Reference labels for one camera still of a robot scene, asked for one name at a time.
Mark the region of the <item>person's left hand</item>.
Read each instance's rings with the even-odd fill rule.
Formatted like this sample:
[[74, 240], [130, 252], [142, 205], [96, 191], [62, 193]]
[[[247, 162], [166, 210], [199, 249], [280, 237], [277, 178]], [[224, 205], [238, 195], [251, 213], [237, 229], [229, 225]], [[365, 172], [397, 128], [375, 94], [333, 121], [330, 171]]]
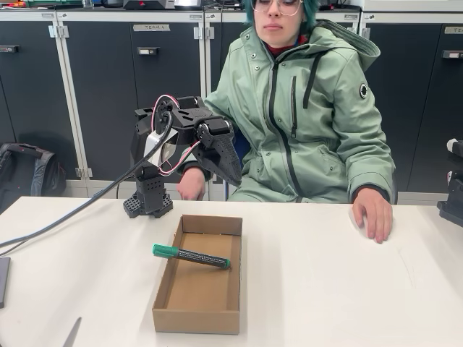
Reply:
[[357, 226], [365, 226], [369, 239], [378, 244], [387, 240], [392, 227], [392, 207], [379, 192], [361, 188], [354, 199], [352, 213]]

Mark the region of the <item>person's right hand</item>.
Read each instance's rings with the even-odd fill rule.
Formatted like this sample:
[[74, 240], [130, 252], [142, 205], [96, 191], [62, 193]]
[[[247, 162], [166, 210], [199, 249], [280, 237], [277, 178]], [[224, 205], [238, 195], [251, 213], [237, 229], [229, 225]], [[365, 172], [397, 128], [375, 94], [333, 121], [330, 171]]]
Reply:
[[177, 185], [182, 200], [200, 201], [205, 194], [205, 176], [198, 167], [188, 168]]

